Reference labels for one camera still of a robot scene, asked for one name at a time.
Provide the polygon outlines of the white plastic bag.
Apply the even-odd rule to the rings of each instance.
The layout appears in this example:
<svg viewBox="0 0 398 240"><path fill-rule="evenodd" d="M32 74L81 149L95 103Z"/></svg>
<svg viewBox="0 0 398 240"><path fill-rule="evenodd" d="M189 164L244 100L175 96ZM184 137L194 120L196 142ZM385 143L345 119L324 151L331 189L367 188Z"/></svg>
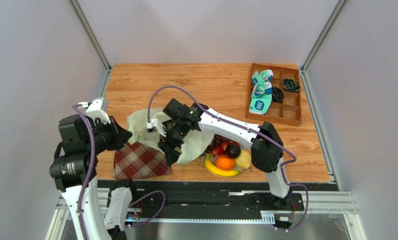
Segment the white plastic bag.
<svg viewBox="0 0 398 240"><path fill-rule="evenodd" d="M159 132L148 132L146 129L147 109L133 112L126 118L127 130L132 133L129 144L138 142L152 149L162 152L158 147L160 139ZM183 139L181 154L177 160L178 165L185 165L200 157L207 147L212 143L214 134L206 131L190 131Z"/></svg>

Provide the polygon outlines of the yellow fake banana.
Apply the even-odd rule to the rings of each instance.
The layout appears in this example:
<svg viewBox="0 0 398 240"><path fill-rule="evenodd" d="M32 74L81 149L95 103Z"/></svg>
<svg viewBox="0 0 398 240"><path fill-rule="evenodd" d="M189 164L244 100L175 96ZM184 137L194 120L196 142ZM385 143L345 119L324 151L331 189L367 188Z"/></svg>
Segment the yellow fake banana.
<svg viewBox="0 0 398 240"><path fill-rule="evenodd" d="M242 169L239 168L236 164L232 168L232 170L221 170L216 166L216 156L210 156L208 153L205 156L201 157L201 162L204 168L213 176L219 178L233 178L239 175L242 172Z"/></svg>

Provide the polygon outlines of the red fake strawberry bunch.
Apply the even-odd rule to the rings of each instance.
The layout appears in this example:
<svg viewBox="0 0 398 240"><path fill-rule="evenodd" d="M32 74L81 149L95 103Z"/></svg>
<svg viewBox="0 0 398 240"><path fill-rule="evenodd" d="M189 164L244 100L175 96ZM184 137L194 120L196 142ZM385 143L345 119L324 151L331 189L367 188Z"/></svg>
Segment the red fake strawberry bunch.
<svg viewBox="0 0 398 240"><path fill-rule="evenodd" d="M212 156L227 155L230 158L236 158L241 154L241 144L235 141L222 142L219 146L214 147L210 154Z"/></svg>

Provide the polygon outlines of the orange fake fruit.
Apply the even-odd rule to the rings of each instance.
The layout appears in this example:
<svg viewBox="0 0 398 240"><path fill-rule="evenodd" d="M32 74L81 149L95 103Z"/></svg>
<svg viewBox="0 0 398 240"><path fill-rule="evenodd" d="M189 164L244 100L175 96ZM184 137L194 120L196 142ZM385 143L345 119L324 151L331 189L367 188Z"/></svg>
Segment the orange fake fruit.
<svg viewBox="0 0 398 240"><path fill-rule="evenodd" d="M232 170L236 162L234 158L231 158L226 154L221 154L217 156L215 164L219 169L229 171Z"/></svg>

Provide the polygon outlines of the dark fake plum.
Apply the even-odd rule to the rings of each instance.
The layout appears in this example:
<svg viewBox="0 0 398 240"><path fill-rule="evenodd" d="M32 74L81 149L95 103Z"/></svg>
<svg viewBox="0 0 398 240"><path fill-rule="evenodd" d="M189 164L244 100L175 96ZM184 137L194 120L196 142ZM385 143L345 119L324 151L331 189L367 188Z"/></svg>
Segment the dark fake plum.
<svg viewBox="0 0 398 240"><path fill-rule="evenodd" d="M225 154L232 159L237 158L241 153L241 147L234 142L229 143L225 149Z"/></svg>

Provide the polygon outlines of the dark fake grapes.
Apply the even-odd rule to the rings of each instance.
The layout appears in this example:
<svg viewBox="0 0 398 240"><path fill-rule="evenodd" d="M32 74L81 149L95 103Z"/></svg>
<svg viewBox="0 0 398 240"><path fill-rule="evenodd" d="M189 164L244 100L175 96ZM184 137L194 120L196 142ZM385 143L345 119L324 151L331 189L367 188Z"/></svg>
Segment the dark fake grapes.
<svg viewBox="0 0 398 240"><path fill-rule="evenodd" d="M234 141L229 138L226 138L218 134L214 134L213 140L205 149L205 152L219 155L220 153L224 153L228 144L233 142Z"/></svg>

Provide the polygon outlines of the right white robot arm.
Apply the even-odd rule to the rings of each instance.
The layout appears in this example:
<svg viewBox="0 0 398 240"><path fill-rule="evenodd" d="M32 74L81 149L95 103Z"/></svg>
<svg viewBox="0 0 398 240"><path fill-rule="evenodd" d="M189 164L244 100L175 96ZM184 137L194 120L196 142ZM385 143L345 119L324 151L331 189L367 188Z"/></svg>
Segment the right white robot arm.
<svg viewBox="0 0 398 240"><path fill-rule="evenodd" d="M291 200L292 187L282 171L283 155L286 149L275 127L269 123L246 123L226 117L206 105L193 103L191 106L172 99L163 109L170 119L162 122L150 119L148 131L158 131L158 147L163 151L168 166L179 159L180 148L189 132L195 130L220 135L250 149L251 163L265 173L269 192L275 201L287 205Z"/></svg>

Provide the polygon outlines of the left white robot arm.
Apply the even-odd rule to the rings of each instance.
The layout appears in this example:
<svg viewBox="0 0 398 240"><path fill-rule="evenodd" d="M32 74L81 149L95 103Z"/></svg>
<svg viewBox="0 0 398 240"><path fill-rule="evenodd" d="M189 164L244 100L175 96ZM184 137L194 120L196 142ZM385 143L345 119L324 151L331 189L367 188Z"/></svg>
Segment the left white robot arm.
<svg viewBox="0 0 398 240"><path fill-rule="evenodd" d="M129 183L110 189L109 220L103 218L98 199L97 156L121 149L132 136L113 116L109 120L104 123L75 114L59 122L62 141L55 150L49 174L69 207L79 240L127 239L124 214L132 200Z"/></svg>

